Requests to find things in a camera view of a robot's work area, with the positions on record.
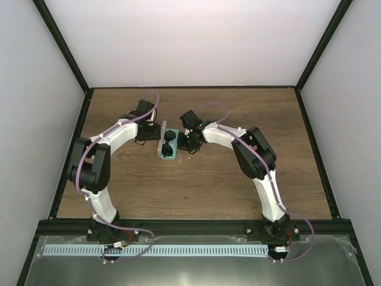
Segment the grey glasses case green lining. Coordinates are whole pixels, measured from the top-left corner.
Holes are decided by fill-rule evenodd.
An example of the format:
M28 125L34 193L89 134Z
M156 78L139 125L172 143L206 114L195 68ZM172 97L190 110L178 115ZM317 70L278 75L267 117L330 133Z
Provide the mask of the grey glasses case green lining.
M160 140L157 148L157 156L163 160L174 160L177 155L177 140L179 130L167 127L167 121L161 124Z

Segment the black sunglasses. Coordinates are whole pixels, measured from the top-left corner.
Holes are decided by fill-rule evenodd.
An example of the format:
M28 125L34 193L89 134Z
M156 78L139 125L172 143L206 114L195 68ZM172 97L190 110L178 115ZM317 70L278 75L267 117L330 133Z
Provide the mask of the black sunglasses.
M173 156L173 147L170 145L176 139L176 133L173 130L167 130L164 133L164 143L161 149L161 154L164 158Z

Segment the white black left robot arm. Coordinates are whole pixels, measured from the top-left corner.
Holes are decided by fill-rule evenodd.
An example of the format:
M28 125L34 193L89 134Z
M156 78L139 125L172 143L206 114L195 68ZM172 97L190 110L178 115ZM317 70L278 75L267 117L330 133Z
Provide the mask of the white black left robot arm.
M111 156L128 141L146 142L161 139L159 123L121 119L102 133L75 140L67 179L89 203L92 217L102 223L101 234L110 241L121 235L121 225L115 220L118 211L108 192L111 177Z

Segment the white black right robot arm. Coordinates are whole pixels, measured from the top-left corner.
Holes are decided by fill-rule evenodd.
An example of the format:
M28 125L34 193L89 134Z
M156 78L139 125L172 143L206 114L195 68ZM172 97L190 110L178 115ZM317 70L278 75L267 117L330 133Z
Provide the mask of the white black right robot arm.
M281 238L290 217L276 182L276 154L259 128L231 128L219 122L186 119L184 116L180 120L185 128L179 135L181 150L194 153L204 143L233 150L241 171L253 181L259 195L266 236L271 240Z

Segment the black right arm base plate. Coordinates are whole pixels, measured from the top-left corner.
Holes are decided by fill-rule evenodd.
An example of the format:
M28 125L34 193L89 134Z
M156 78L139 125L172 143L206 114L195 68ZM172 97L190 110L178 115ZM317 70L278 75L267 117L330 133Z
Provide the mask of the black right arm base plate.
M243 232L248 241L261 241L262 243L285 243L291 238L299 241L300 235L294 229L292 221L286 223L271 223L266 220L250 220L244 224Z

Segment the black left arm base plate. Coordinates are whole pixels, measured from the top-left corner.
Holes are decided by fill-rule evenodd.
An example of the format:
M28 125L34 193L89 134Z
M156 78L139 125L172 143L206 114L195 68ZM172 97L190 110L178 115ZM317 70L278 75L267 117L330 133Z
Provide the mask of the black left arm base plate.
M135 220L116 220L113 224L124 228L139 228L140 224ZM115 229L103 223L97 222L90 218L88 220L87 241L99 242L99 243L114 243L117 241L130 239L130 235L126 231L121 229Z

